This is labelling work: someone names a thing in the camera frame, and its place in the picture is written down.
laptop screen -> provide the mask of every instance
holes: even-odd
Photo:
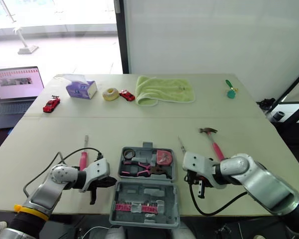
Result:
[[[22,100],[37,97],[43,83],[37,67],[0,69],[0,100]]]

gray tool case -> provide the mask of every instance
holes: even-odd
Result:
[[[157,166],[158,150],[167,151],[172,155],[171,164],[161,166],[169,176],[137,176],[137,173],[146,169],[134,164],[124,164],[126,161],[136,161],[142,165]],[[178,196],[177,187],[172,183],[175,180],[175,167],[176,157],[171,149],[153,148],[151,142],[144,142],[143,147],[124,147],[119,166],[119,177],[122,180],[115,185],[110,223],[134,227],[177,228],[180,223]]]

hammer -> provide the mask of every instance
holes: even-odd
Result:
[[[225,157],[223,155],[223,152],[220,150],[220,147],[218,146],[217,143],[215,143],[213,137],[211,136],[211,133],[216,133],[217,130],[213,129],[213,128],[200,128],[199,129],[199,132],[200,133],[206,133],[210,139],[210,141],[212,142],[213,144],[213,148],[215,150],[215,153],[217,154],[217,157],[220,161],[224,160]]]

red toy car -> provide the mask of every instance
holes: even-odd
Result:
[[[43,107],[43,112],[51,113],[54,111],[55,107],[60,103],[60,98],[58,96],[52,96],[53,98],[46,103]]]
[[[135,96],[132,95],[130,92],[128,92],[127,90],[122,90],[120,92],[120,96],[124,97],[127,101],[133,101],[135,100]]]

tool box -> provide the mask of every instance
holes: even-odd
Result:
[[[113,225],[177,228],[180,223],[176,178],[176,157],[171,149],[124,147],[119,162],[109,221]]]

